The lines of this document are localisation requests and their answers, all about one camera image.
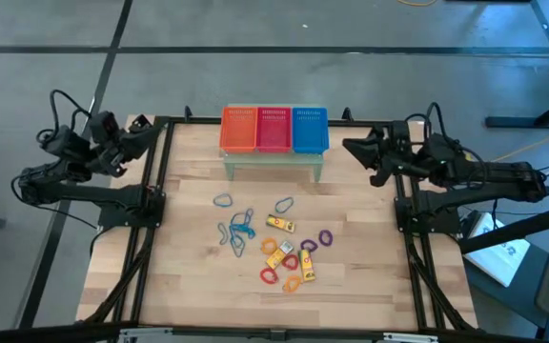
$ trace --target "wooden table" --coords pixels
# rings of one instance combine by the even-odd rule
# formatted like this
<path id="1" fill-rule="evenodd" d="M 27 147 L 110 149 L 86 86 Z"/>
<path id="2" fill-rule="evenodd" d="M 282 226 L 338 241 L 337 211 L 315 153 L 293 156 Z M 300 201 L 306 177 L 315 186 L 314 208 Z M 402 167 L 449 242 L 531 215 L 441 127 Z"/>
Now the wooden table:
<path id="1" fill-rule="evenodd" d="M 341 146 L 342 138 L 365 137 L 368 130 L 330 128 L 331 148 L 325 152 L 319 183 L 312 182 L 310 169 L 301 167 L 239 168 L 230 182 L 218 150 L 219 126 L 175 125 L 164 187 L 166 213 L 155 234 L 140 322 L 415 330 L 408 260 L 394 215 L 395 180 L 392 177 L 382 188 L 371 187 L 370 172 Z M 413 141 L 421 138 L 419 123 L 412 123 L 411 131 Z M 152 181 L 161 150 L 156 150 Z M 144 161 L 145 156 L 131 163 L 124 177 L 113 179 L 112 187 L 140 183 Z M 228 209 L 213 204 L 214 197 L 223 192 L 234 199 Z M 295 199 L 285 213 L 296 223 L 293 234 L 265 225 L 275 202 L 287 196 Z M 217 223 L 229 223 L 235 212 L 250 207 L 256 236 L 245 238 L 246 249 L 236 258 L 230 244 L 219 245 Z M 278 284 L 260 280 L 267 258 L 260 250 L 263 239 L 274 237 L 279 243 L 286 239 L 297 250 L 302 240 L 316 240 L 323 229 L 334 234 L 334 244 L 312 254 L 315 282 L 300 285 L 295 293 L 284 293 L 287 276 L 299 271 L 282 267 L 276 270 Z M 96 242 L 78 319 L 92 314 L 118 280 L 129 232 L 129 228 L 116 228 Z M 430 237 L 440 287 L 464 319 L 476 326 L 457 244 L 443 234 Z M 428 323 L 433 325 L 429 293 L 424 285 L 422 289 Z M 133 284 L 129 290 L 123 318 L 130 317 Z"/>

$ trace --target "red rubber band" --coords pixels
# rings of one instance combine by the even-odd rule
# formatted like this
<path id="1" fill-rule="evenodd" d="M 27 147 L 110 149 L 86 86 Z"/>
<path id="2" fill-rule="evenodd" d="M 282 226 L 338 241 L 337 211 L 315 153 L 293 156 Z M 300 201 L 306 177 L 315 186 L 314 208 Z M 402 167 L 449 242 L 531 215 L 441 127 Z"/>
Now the red rubber band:
<path id="1" fill-rule="evenodd" d="M 267 272 L 269 272 L 273 275 L 272 279 L 266 278 L 266 276 L 264 274 L 267 273 Z M 278 281 L 278 276 L 276 275 L 275 270 L 272 269 L 272 268 L 264 268 L 262 270 L 262 272 L 259 273 L 259 278 L 261 278 L 262 281 L 266 282 L 269 285 L 273 285 Z"/>
<path id="2" fill-rule="evenodd" d="M 287 262 L 289 260 L 294 260 L 294 264 L 291 266 L 288 265 Z M 283 258 L 283 260 L 281 261 L 281 264 L 283 265 L 283 267 L 287 268 L 288 270 L 295 271 L 297 269 L 297 266 L 300 264 L 300 262 L 297 259 L 297 256 L 295 254 L 289 254 L 285 256 L 285 258 Z"/>

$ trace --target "small yellow box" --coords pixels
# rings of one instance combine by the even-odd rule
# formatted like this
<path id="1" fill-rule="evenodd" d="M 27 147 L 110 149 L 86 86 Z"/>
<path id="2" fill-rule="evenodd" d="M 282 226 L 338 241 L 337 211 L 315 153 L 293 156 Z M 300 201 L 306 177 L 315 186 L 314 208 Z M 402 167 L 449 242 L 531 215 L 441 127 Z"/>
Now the small yellow box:
<path id="1" fill-rule="evenodd" d="M 315 280 L 315 271 L 313 271 L 313 260 L 307 250 L 300 251 L 300 268 L 302 268 L 302 279 L 304 282 Z"/>
<path id="2" fill-rule="evenodd" d="M 288 241 L 283 241 L 283 243 L 281 243 L 281 245 L 276 249 L 276 252 L 273 252 L 273 254 L 268 257 L 266 264 L 268 267 L 275 269 L 276 266 L 281 263 L 283 258 L 285 258 L 288 253 L 292 252 L 293 249 L 294 246 L 292 246 Z"/>
<path id="3" fill-rule="evenodd" d="M 266 218 L 266 225 L 272 226 L 273 228 L 281 229 L 282 231 L 286 231 L 289 233 L 294 233 L 295 231 L 294 223 L 283 218 L 276 217 L 272 214 L 268 214 L 268 218 Z"/>

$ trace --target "plastic basket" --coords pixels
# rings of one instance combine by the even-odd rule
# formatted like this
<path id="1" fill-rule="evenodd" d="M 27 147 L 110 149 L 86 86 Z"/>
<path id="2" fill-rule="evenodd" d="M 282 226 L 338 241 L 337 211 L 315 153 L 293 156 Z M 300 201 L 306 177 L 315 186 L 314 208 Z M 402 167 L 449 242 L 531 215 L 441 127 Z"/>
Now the plastic basket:
<path id="1" fill-rule="evenodd" d="M 257 108 L 257 150 L 288 152 L 292 148 L 292 110 Z"/>
<path id="2" fill-rule="evenodd" d="M 255 151 L 257 108 L 225 107 L 221 118 L 219 147 L 225 152 Z"/>
<path id="3" fill-rule="evenodd" d="M 294 151 L 323 153 L 329 148 L 327 109 L 294 108 Z"/>

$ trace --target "gray concrete floor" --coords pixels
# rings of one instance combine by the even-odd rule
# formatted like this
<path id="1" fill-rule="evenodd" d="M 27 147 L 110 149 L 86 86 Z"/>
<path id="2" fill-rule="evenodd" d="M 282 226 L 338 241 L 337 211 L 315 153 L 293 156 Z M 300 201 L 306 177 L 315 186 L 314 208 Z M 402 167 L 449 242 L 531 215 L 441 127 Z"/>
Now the gray concrete floor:
<path id="1" fill-rule="evenodd" d="M 549 0 L 539 3 L 549 21 Z M 0 45 L 108 46 L 121 7 L 117 0 L 0 0 Z M 444 0 L 428 8 L 395 0 L 135 0 L 121 44 L 549 47 L 530 5 Z M 14 325 L 50 219 L 48 212 L 17 202 L 9 181 L 22 168 L 51 160 L 33 139 L 51 126 L 48 92 L 65 90 L 87 107 L 104 60 L 104 54 L 0 54 L 0 216 L 8 219 L 0 230 L 0 329 Z M 401 119 L 424 111 L 431 101 L 441 105 L 450 135 L 485 159 L 497 157 L 549 135 L 482 125 L 487 115 L 534 116 L 549 108 L 549 56 L 118 55 L 102 109 L 122 118 L 140 112 L 179 115 L 185 105 L 196 115 L 218 115 L 228 103 L 317 103 L 332 117 L 349 106 L 357 119 Z M 69 108 L 61 105 L 60 112 L 64 116 Z M 549 165 L 549 144 L 517 159 Z M 489 204 L 475 207 L 487 210 Z M 499 208 L 540 212 L 549 209 L 549 198 L 538 204 L 502 201 Z M 96 221 L 94 206 L 74 204 L 71 212 Z M 93 235 L 68 220 L 37 325 L 72 323 Z M 529 239 L 549 249 L 549 232 Z M 473 296 L 481 328 L 534 335 L 535 326 L 518 315 L 479 291 Z"/>

